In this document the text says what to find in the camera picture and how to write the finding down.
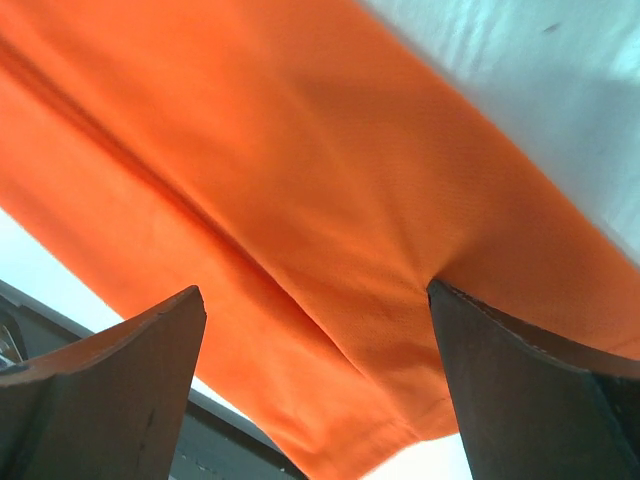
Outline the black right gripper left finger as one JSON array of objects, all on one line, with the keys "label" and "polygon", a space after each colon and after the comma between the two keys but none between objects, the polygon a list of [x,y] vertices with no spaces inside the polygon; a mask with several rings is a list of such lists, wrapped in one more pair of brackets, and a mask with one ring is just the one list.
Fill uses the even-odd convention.
[{"label": "black right gripper left finger", "polygon": [[168,478],[205,324],[190,286],[29,360],[3,329],[2,478]]}]

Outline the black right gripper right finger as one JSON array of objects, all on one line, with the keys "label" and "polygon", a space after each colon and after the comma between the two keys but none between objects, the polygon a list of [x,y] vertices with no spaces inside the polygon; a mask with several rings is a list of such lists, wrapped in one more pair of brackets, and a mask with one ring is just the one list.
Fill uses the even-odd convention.
[{"label": "black right gripper right finger", "polygon": [[475,479],[636,479],[639,364],[427,288]]}]

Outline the orange t shirt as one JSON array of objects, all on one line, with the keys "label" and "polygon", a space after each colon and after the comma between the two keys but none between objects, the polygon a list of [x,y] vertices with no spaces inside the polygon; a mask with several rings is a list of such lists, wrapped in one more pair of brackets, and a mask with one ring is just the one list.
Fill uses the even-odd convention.
[{"label": "orange t shirt", "polygon": [[312,479],[457,429],[426,288],[639,355],[639,274],[352,1],[5,1],[1,205]]}]

